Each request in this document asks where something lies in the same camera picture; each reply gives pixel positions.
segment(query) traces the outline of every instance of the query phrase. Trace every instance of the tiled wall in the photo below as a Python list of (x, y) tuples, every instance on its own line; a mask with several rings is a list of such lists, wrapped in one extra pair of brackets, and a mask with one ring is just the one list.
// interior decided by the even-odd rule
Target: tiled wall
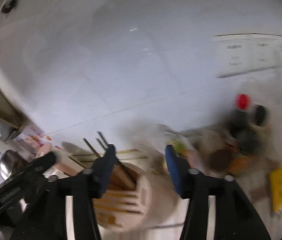
[(147, 123), (220, 121), (269, 73), (216, 78), (212, 36), (232, 33), (282, 35), (282, 0), (19, 0), (0, 14), (0, 85), (54, 140), (98, 148), (101, 130), (128, 149)]

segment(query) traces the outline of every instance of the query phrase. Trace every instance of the wall switch panel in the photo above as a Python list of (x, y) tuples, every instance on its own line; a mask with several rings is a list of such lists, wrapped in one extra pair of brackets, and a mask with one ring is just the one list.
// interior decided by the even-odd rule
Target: wall switch panel
[(258, 71), (282, 65), (282, 36), (235, 34), (215, 36), (222, 64), (218, 77)]

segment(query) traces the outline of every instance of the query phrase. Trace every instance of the yellow package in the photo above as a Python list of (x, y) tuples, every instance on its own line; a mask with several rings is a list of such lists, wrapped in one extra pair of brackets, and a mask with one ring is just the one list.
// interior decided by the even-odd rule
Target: yellow package
[(269, 173), (270, 190), (272, 196), (272, 210), (274, 214), (282, 212), (282, 168)]

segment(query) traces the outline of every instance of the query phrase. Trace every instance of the red bottle cap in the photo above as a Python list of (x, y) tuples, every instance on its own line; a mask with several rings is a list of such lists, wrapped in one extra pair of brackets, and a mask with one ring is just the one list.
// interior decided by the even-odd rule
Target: red bottle cap
[(239, 94), (236, 98), (237, 108), (246, 110), (249, 107), (250, 98), (246, 94)]

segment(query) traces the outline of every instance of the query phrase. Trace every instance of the white wall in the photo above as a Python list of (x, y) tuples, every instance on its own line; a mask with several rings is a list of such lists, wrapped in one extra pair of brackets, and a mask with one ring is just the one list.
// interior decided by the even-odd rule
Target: white wall
[(264, 74), (216, 78), (212, 36), (231, 33), (282, 35), (282, 0), (19, 0), (0, 13), (0, 84), (56, 141), (101, 130), (126, 149), (142, 123), (218, 122)]

